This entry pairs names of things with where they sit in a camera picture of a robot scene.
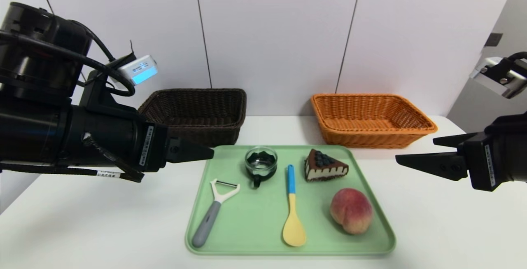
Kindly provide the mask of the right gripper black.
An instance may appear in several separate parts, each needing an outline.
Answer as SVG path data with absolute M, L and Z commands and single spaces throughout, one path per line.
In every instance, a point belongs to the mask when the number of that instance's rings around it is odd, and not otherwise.
M 467 178 L 469 171 L 472 187 L 488 192 L 501 183 L 526 182 L 526 120 L 526 113 L 502 116 L 483 132 L 433 139 L 435 145 L 445 147 L 464 143 L 467 166 L 465 158 L 456 152 L 404 154 L 395 156 L 395 160 L 402 166 L 453 181 Z

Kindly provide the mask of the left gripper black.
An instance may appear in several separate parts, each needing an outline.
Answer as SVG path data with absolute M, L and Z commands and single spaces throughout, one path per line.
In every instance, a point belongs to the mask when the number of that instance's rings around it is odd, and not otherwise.
M 126 105 L 75 106 L 75 164 L 77 166 L 116 166 L 107 154 L 84 143 L 93 142 L 125 164 L 154 173 L 170 163 L 209 160 L 214 149 L 187 139 L 169 138 L 168 129 L 147 121 L 137 109 Z

